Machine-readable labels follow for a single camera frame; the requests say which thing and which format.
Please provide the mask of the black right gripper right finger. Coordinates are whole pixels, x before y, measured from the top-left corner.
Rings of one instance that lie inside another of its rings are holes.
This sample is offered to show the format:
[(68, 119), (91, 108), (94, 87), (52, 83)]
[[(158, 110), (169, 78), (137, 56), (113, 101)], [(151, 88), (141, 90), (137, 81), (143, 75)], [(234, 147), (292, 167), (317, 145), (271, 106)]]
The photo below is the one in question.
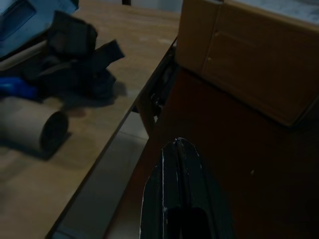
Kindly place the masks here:
[(184, 138), (177, 149), (185, 189), (184, 239), (235, 239), (225, 195), (205, 167), (196, 147)]

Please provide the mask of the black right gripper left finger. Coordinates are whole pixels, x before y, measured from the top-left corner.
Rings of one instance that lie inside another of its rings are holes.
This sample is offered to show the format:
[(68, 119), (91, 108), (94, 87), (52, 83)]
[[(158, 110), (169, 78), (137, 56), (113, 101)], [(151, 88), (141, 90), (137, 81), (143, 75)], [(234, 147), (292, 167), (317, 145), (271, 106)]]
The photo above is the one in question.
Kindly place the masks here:
[(166, 144), (144, 187), (140, 239), (186, 239), (184, 138)]

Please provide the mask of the light wooden table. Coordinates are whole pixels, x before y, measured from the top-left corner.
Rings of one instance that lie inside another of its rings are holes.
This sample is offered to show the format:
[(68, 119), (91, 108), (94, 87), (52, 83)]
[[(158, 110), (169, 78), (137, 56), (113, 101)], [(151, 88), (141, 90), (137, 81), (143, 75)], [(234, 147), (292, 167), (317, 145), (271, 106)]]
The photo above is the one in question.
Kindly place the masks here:
[(75, 16), (98, 30), (97, 46), (115, 39), (125, 57), (109, 66), (115, 99), (90, 106), (70, 98), (70, 136), (49, 159), (0, 146), (0, 239), (44, 239), (122, 125), (176, 38), (180, 15), (79, 0)]

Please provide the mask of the small taped cardboard box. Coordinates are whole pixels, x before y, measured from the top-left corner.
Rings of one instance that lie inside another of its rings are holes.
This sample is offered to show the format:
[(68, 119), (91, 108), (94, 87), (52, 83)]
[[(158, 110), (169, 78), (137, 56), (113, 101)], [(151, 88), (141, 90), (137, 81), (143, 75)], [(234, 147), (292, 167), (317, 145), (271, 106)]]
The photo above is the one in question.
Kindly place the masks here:
[(292, 126), (319, 105), (319, 0), (183, 0), (175, 57)]

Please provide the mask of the grey rolled bags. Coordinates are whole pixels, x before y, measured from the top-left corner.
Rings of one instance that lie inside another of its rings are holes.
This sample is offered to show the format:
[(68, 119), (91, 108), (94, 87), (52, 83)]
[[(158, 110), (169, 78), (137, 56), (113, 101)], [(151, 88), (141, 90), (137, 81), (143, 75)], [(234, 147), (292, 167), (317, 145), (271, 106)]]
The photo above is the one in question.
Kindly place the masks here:
[(0, 100), (0, 147), (47, 161), (71, 135), (63, 111), (17, 97)]

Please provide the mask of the black foam pieces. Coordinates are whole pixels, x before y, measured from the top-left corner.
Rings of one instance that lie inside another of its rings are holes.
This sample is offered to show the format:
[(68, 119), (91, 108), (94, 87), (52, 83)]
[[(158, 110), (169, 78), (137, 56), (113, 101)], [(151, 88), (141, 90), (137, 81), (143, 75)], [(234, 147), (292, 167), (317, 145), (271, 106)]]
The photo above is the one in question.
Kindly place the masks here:
[(116, 40), (96, 47), (97, 36), (93, 25), (55, 11), (44, 51), (23, 67), (22, 78), (43, 98), (75, 97), (90, 106), (112, 103), (116, 78), (107, 68), (125, 55)]

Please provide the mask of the blue plastic strip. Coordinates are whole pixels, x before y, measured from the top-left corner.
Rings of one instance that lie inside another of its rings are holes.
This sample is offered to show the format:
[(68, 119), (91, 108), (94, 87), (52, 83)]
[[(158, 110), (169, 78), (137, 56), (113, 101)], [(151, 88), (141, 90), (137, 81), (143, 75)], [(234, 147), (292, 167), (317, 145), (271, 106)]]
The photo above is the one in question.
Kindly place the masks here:
[(0, 98), (12, 96), (34, 100), (37, 95), (37, 88), (20, 77), (0, 77)]

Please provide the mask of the moulded pulp tray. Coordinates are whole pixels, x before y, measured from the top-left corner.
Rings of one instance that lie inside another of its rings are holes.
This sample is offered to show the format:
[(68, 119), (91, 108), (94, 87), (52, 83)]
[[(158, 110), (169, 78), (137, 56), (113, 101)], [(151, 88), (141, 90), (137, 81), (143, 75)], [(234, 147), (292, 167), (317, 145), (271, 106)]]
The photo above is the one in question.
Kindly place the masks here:
[(79, 0), (0, 0), (0, 73), (43, 50), (56, 11), (74, 13)]

